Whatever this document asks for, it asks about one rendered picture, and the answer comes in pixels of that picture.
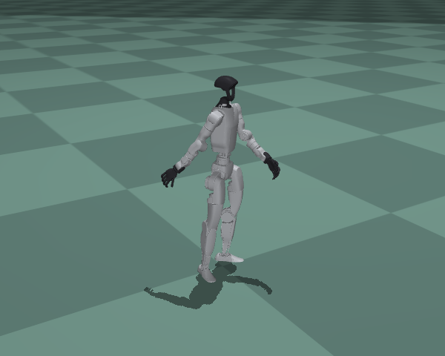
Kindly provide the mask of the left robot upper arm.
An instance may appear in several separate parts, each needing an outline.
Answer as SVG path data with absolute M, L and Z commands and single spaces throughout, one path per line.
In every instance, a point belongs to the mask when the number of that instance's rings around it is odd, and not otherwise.
M 249 130 L 245 129 L 245 123 L 243 120 L 242 109 L 238 103 L 234 103 L 237 106 L 239 123 L 237 128 L 237 133 L 242 141 L 248 141 L 252 138 L 252 133 Z

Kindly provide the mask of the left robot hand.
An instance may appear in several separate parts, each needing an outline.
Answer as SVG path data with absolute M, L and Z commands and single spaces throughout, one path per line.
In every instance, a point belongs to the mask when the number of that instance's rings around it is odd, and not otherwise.
M 267 152 L 264 152 L 263 154 L 266 157 L 264 163 L 268 164 L 269 169 L 272 171 L 272 173 L 274 175 L 274 178 L 272 178 L 272 179 L 277 178 L 277 176 L 280 173 L 280 168 L 278 166 L 279 163 L 276 160 L 272 159 L 271 156 Z

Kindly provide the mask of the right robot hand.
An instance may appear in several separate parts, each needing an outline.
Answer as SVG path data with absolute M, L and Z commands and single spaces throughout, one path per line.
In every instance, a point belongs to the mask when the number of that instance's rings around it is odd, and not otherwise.
M 168 187 L 168 183 L 172 180 L 171 187 L 173 187 L 174 186 L 174 178 L 177 177 L 177 173 L 180 174 L 184 169 L 185 169 L 185 167 L 182 167 L 179 170 L 177 170 L 175 165 L 173 166 L 173 168 L 168 169 L 165 173 L 163 173 L 161 175 L 163 185 L 165 185 L 165 187 L 167 188 Z

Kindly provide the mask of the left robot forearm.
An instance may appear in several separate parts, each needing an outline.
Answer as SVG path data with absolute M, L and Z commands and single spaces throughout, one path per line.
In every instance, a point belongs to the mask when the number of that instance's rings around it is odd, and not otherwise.
M 252 138 L 246 142 L 247 142 L 246 143 L 247 147 L 250 148 L 254 152 L 255 156 L 259 157 L 262 161 L 265 161 L 266 157 L 264 156 L 263 153 L 266 151 L 264 151 L 264 149 L 261 148 L 260 145 L 258 145 L 258 143 L 256 142 L 253 135 L 252 135 Z

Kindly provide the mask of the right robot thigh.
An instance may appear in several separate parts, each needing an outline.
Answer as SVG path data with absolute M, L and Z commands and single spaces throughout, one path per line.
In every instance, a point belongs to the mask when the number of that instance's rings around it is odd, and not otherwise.
M 221 178 L 221 172 L 215 171 L 211 176 L 207 176 L 205 187 L 213 191 L 207 199 L 208 219 L 206 220 L 208 231 L 210 232 L 212 228 L 217 231 L 225 202 L 225 180 Z

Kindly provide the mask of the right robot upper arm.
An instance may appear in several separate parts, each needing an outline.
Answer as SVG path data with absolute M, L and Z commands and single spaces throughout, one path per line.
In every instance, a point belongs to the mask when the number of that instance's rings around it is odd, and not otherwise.
M 198 151 L 203 152 L 207 149 L 207 143 L 205 141 L 213 133 L 214 129 L 222 123 L 224 116 L 225 115 L 221 111 L 212 111 L 208 115 L 204 126 L 195 140 L 199 140 L 202 143 L 202 146 Z

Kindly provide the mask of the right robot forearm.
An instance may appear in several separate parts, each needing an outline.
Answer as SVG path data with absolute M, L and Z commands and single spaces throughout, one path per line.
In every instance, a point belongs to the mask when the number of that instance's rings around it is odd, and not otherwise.
M 187 167 L 191 164 L 191 161 L 199 154 L 198 150 L 201 148 L 202 143 L 201 141 L 197 140 L 194 143 L 190 145 L 188 148 L 188 152 L 185 154 L 184 157 L 181 158 L 179 162 L 176 163 L 176 168 L 179 170 L 182 167 Z

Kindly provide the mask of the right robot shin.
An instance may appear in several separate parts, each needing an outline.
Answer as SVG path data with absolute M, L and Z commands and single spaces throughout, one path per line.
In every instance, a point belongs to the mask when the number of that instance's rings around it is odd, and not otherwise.
M 211 254 L 214 250 L 216 240 L 216 229 L 212 228 L 210 232 L 207 227 L 207 220 L 202 222 L 201 248 L 202 248 L 202 270 L 209 267 Z

